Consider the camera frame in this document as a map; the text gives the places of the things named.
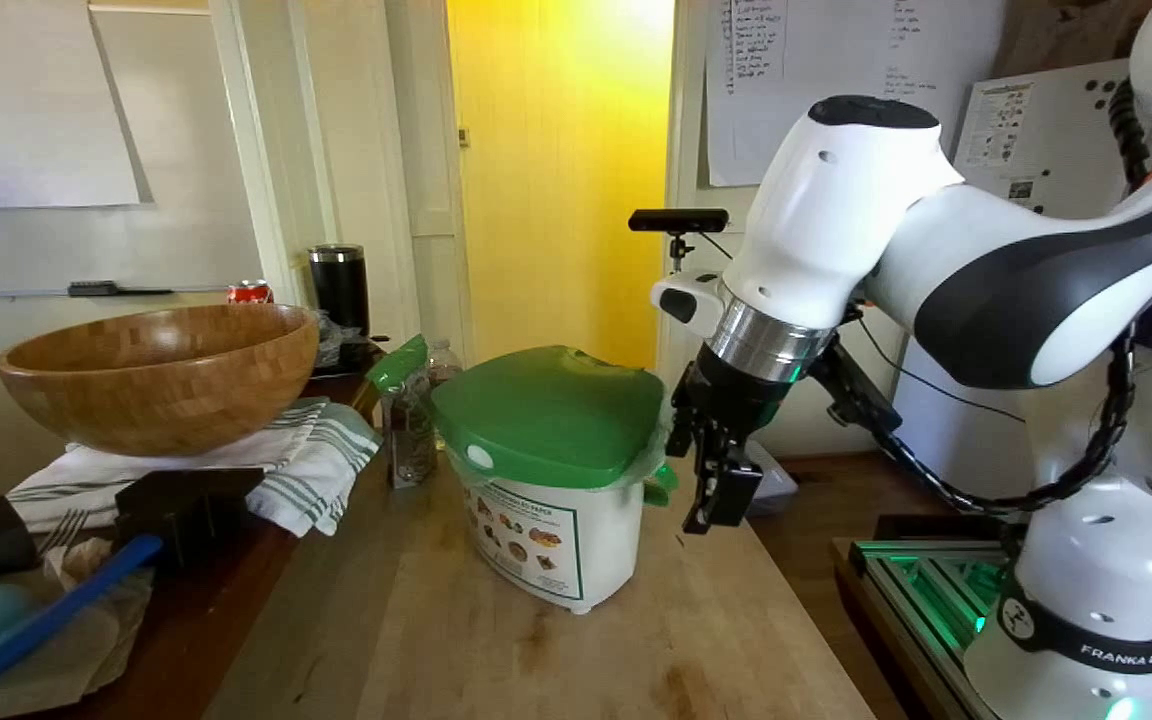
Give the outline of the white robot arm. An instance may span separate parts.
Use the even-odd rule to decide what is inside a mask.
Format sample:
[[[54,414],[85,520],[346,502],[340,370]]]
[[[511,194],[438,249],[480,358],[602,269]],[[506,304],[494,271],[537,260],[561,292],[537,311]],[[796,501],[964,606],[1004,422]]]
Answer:
[[[1152,10],[1129,81],[1152,117]],[[970,386],[1050,386],[1110,368],[1101,429],[1030,520],[964,677],[999,720],[1152,720],[1152,483],[1122,471],[1137,319],[1152,308],[1152,170],[1111,211],[1058,218],[970,185],[942,119],[904,101],[823,95],[781,139],[750,237],[700,294],[695,358],[672,393],[695,458],[692,530],[735,522],[762,483],[750,436],[820,380],[875,439],[875,401],[836,327],[872,300]]]

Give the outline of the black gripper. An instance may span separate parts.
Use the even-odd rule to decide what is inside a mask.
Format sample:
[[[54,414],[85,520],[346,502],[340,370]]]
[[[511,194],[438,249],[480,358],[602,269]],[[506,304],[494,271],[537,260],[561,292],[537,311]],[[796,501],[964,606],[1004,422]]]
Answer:
[[[672,386],[668,456],[695,450],[695,501],[684,516],[692,536],[723,522],[735,528],[762,487],[762,469],[750,458],[746,439],[763,429],[784,383],[750,375],[703,347]]]

